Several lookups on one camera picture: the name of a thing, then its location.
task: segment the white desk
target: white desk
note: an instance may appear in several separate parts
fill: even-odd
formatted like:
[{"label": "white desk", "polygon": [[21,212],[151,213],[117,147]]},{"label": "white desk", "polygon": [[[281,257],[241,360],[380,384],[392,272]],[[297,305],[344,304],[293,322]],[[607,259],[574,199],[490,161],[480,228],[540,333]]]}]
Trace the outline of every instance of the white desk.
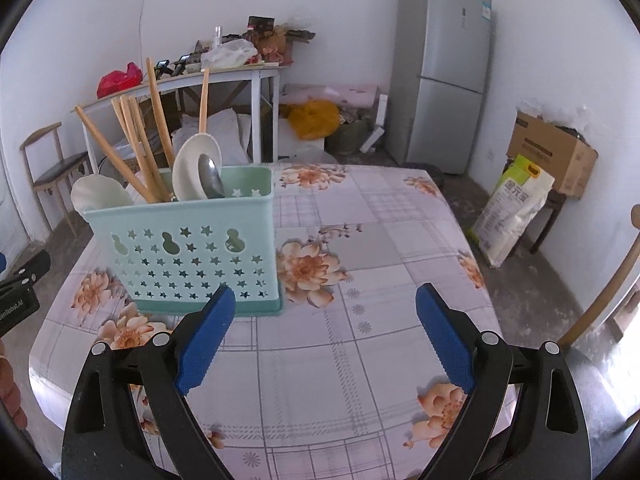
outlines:
[{"label": "white desk", "polygon": [[[225,83],[233,81],[250,81],[251,82],[251,118],[252,118],[252,141],[254,145],[254,163],[262,162],[262,137],[260,136],[260,86],[263,79],[273,79],[273,98],[270,105],[273,107],[273,153],[274,160],[277,160],[278,153],[278,106],[280,104],[280,70],[283,67],[264,66],[264,65],[245,65],[238,68],[230,68],[226,70],[213,70],[209,73],[209,84]],[[164,92],[175,90],[178,88],[188,88],[190,86],[202,85],[204,75],[202,72],[193,74],[179,75],[172,78],[158,80],[158,91]],[[98,99],[93,103],[82,107],[86,114],[91,114],[96,110],[111,106],[111,100],[121,95],[129,95],[133,97],[148,96],[148,84],[135,86],[122,92],[111,94],[102,99]],[[93,143],[90,140],[86,127],[82,124],[84,131],[84,142],[89,153],[89,160],[94,173],[98,173],[98,163],[95,158]]]}]

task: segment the metal spoon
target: metal spoon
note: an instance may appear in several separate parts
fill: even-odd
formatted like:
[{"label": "metal spoon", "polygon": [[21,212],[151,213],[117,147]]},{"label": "metal spoon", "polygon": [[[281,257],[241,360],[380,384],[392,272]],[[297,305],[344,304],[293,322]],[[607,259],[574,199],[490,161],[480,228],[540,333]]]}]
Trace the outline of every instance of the metal spoon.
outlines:
[{"label": "metal spoon", "polygon": [[220,180],[220,174],[209,155],[201,154],[198,158],[198,176],[202,190],[207,198],[224,198],[225,187]]}]

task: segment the mint green plastic basket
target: mint green plastic basket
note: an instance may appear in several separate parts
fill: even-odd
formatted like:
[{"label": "mint green plastic basket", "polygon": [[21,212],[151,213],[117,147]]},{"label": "mint green plastic basket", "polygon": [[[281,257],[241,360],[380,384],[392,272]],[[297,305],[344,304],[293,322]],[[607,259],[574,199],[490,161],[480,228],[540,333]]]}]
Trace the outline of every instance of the mint green plastic basket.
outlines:
[{"label": "mint green plastic basket", "polygon": [[196,312],[221,283],[236,295],[236,316],[282,309],[271,170],[230,166],[221,179],[225,198],[84,212],[140,312]]}]

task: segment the chair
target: chair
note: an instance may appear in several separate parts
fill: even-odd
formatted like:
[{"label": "chair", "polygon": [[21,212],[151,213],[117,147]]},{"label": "chair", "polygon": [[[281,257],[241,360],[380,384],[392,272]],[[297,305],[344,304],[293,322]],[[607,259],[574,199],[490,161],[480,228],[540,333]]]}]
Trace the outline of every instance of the chair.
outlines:
[{"label": "chair", "polygon": [[[60,193],[60,188],[58,187],[58,183],[62,180],[66,181],[66,185],[69,188],[69,193],[71,193],[71,180],[69,176],[71,172],[74,170],[79,170],[79,168],[84,164],[86,168],[88,168],[89,156],[87,152],[76,153],[75,155],[64,158],[62,155],[62,147],[60,146],[60,137],[58,136],[58,128],[62,126],[62,123],[51,124],[50,126],[45,126],[33,132],[27,139],[20,145],[20,151],[22,152],[22,157],[24,158],[24,163],[27,168],[27,175],[29,176],[29,182],[31,183],[31,189],[36,194],[36,203],[40,208],[40,213],[44,217],[45,221],[49,224],[49,228],[53,231],[53,227],[47,219],[47,215],[44,212],[44,208],[42,207],[42,202],[40,201],[38,195],[39,191],[47,191],[50,195],[53,194],[56,196],[60,207],[65,215],[66,223],[69,224],[71,228],[71,232],[74,235],[74,238],[78,236],[78,232],[76,232],[76,228],[71,221],[71,216],[69,215],[69,211],[66,210],[65,202],[62,199],[62,194]],[[45,171],[38,179],[33,181],[33,173],[31,172],[31,167],[29,165],[29,158],[27,157],[27,147],[36,143],[42,137],[47,134],[53,132],[54,141],[56,144],[56,152],[58,153],[58,163],[52,168]]]}]

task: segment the human hand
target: human hand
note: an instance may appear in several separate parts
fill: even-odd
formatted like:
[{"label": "human hand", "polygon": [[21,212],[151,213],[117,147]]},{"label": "human hand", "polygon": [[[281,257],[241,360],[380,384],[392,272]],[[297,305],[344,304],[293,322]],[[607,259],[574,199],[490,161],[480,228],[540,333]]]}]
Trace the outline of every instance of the human hand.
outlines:
[{"label": "human hand", "polygon": [[14,418],[14,423],[20,430],[27,427],[27,416],[20,407],[20,390],[14,382],[14,369],[4,357],[4,344],[0,341],[0,399],[6,410]]}]

